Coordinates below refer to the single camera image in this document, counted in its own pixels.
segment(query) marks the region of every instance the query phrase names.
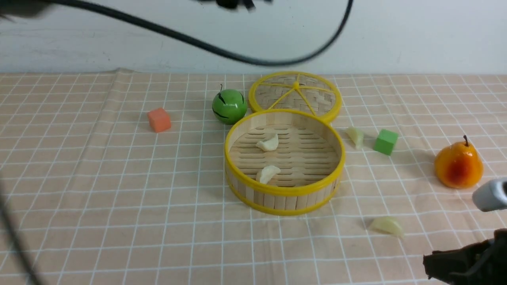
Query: white wall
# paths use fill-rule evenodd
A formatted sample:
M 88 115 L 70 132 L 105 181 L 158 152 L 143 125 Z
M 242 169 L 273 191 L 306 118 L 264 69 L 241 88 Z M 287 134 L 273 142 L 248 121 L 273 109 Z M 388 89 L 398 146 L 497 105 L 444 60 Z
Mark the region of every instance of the white wall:
M 259 2 L 231 13 L 191 0 L 95 0 L 236 52 L 270 59 L 301 56 L 336 29 L 346 0 Z M 356 0 L 338 40 L 313 73 L 507 74 L 505 0 Z M 0 72 L 265 73 L 158 34 L 76 9 L 0 22 Z

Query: black cable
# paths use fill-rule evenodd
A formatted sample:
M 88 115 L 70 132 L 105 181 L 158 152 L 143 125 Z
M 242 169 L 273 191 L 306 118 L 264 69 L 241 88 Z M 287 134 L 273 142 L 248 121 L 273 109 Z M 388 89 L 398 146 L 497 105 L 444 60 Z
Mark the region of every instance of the black cable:
M 150 31 L 166 35 L 170 38 L 173 38 L 175 40 L 178 40 L 180 42 L 187 43 L 189 45 L 192 45 L 194 47 L 200 48 L 202 50 L 208 51 L 210 53 L 213 53 L 215 55 L 228 58 L 231 60 L 252 64 L 252 65 L 259 65 L 259 66 L 289 66 L 289 65 L 295 65 L 299 64 L 308 60 L 311 60 L 317 56 L 319 56 L 322 52 L 327 50 L 340 36 L 343 28 L 345 27 L 345 24 L 348 21 L 350 10 L 352 9 L 353 0 L 348 0 L 347 8 L 345 9 L 345 14 L 343 15 L 342 21 L 340 25 L 338 26 L 338 29 L 336 30 L 335 34 L 319 49 L 315 50 L 314 52 L 310 53 L 309 55 L 296 58 L 296 59 L 290 59 L 290 60 L 282 60 L 282 61 L 272 61 L 272 60 L 264 60 L 264 59 L 257 59 L 252 58 L 244 55 L 240 55 L 238 53 L 234 53 L 231 51 L 224 50 L 222 48 L 219 48 L 217 46 L 208 44 L 206 42 L 203 42 L 201 40 L 198 40 L 196 38 L 193 38 L 189 35 L 177 32 L 173 29 L 169 29 L 166 27 L 163 27 L 159 24 L 155 24 L 153 22 L 149 22 L 146 20 L 143 20 L 141 18 L 126 14 L 124 12 L 108 8 L 105 6 L 101 6 L 94 3 L 89 3 L 86 1 L 81 0 L 41 0 L 46 3 L 54 3 L 59 4 L 63 6 L 68 7 L 74 7 L 78 9 L 87 10 L 90 12 L 94 12 L 100 15 L 108 16 L 110 18 L 114 18 L 123 22 L 127 22 L 129 24 L 142 27 L 145 29 L 148 29 Z
M 82 10 L 86 10 L 89 12 L 94 12 L 100 15 L 108 16 L 123 22 L 127 22 L 129 24 L 139 26 L 148 30 L 151 30 L 153 32 L 168 36 L 170 38 L 173 38 L 175 40 L 187 43 L 189 45 L 192 45 L 194 47 L 200 48 L 202 50 L 208 51 L 210 53 L 213 53 L 215 55 L 228 58 L 231 60 L 252 64 L 252 65 L 259 65 L 259 66 L 289 66 L 289 65 L 295 65 L 299 64 L 308 60 L 311 60 L 317 56 L 319 56 L 321 53 L 323 53 L 325 50 L 327 50 L 340 36 L 343 28 L 345 27 L 345 24 L 347 23 L 347 20 L 350 15 L 350 10 L 352 9 L 353 0 L 348 0 L 347 8 L 345 10 L 345 14 L 342 18 L 342 21 L 340 25 L 338 26 L 338 29 L 336 30 L 335 34 L 319 49 L 316 51 L 310 53 L 309 55 L 291 59 L 291 60 L 282 60 L 282 61 L 272 61 L 272 60 L 263 60 L 263 59 L 256 59 L 252 57 L 247 57 L 244 55 L 240 55 L 234 52 L 230 52 L 227 50 L 224 50 L 222 48 L 219 48 L 217 46 L 205 43 L 201 40 L 198 40 L 196 38 L 193 38 L 189 35 L 185 35 L 183 33 L 177 32 L 175 30 L 163 27 L 161 25 L 143 20 L 141 18 L 131 16 L 129 14 L 123 13 L 121 11 L 111 9 L 108 7 L 104 7 L 98 4 L 94 3 L 88 3 L 81 0 L 40 0 L 41 2 L 46 3 L 53 3 L 53 4 L 59 4 L 63 6 L 68 7 L 74 7 Z M 21 240 L 19 239 L 18 235 L 16 234 L 16 230 L 14 230 L 13 222 L 9 217 L 9 211 L 7 209 L 7 202 L 4 201 L 3 196 L 4 190 L 2 189 L 2 186 L 0 184 L 0 214 L 2 216 L 2 222 L 5 226 L 5 229 L 7 231 L 7 234 L 11 240 L 11 243 L 14 246 L 14 251 L 16 252 L 18 256 L 18 262 L 21 264 L 21 267 L 24 269 L 26 274 L 28 275 L 28 280 L 33 285 L 43 285 L 42 281 L 39 279 L 36 270 L 32 266 L 30 259 L 28 258 L 26 254 L 26 250 L 24 249 L 24 245 L 21 243 Z
M 18 256 L 18 262 L 20 263 L 21 268 L 23 268 L 28 275 L 28 280 L 30 280 L 33 285 L 43 285 L 30 262 L 30 258 L 27 256 L 27 251 L 25 250 L 26 247 L 22 244 L 21 239 L 16 234 L 14 222 L 9 216 L 9 209 L 7 209 L 7 201 L 4 199 L 4 193 L 5 191 L 0 184 L 0 215 L 2 216 L 2 223 L 7 231 L 7 236 L 10 238 L 10 242 L 14 247 L 14 252 Z

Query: beige tablecloth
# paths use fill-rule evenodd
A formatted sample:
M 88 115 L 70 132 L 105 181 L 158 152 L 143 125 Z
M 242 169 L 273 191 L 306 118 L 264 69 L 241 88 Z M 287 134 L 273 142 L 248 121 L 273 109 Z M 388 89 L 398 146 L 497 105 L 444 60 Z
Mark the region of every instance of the beige tablecloth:
M 435 178 L 432 160 L 466 134 L 507 175 L 507 76 L 329 75 L 343 95 L 333 126 L 400 134 L 384 156 L 355 150 L 339 193 L 305 216 L 251 210 L 224 184 L 228 127 L 211 111 L 220 89 L 259 76 L 0 74 L 2 183 L 47 284 L 440 284 L 422 255 L 490 238 L 507 211 L 479 212 L 475 189 Z M 146 112 L 164 107 L 170 131 Z M 392 215 L 403 240 L 366 230 Z M 0 284 L 24 284 L 0 241 Z

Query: green cube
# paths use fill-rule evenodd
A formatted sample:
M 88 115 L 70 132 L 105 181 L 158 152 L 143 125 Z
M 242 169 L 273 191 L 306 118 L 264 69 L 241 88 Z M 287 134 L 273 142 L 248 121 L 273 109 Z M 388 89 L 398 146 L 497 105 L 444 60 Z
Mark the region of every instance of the green cube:
M 373 149 L 379 153 L 385 155 L 391 155 L 396 141 L 398 140 L 398 134 L 390 130 L 382 129 L 375 141 Z

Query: orange cube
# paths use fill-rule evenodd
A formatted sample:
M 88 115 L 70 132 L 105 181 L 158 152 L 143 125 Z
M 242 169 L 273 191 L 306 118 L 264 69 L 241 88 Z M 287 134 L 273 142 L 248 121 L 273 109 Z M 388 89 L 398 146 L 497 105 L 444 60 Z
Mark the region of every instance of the orange cube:
M 154 132 L 163 132 L 171 128 L 171 118 L 163 108 L 149 111 L 148 121 Z

